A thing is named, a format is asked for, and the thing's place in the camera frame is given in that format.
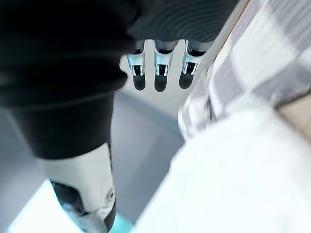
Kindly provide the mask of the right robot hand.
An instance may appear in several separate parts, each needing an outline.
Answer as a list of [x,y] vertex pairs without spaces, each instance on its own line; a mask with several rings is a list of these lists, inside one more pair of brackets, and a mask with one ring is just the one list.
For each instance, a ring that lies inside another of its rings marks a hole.
[[111,118],[127,80],[145,88],[145,41],[154,41],[155,82],[166,88],[173,51],[186,42],[186,89],[236,0],[3,0],[0,107],[52,184],[71,221],[107,233],[116,215]]

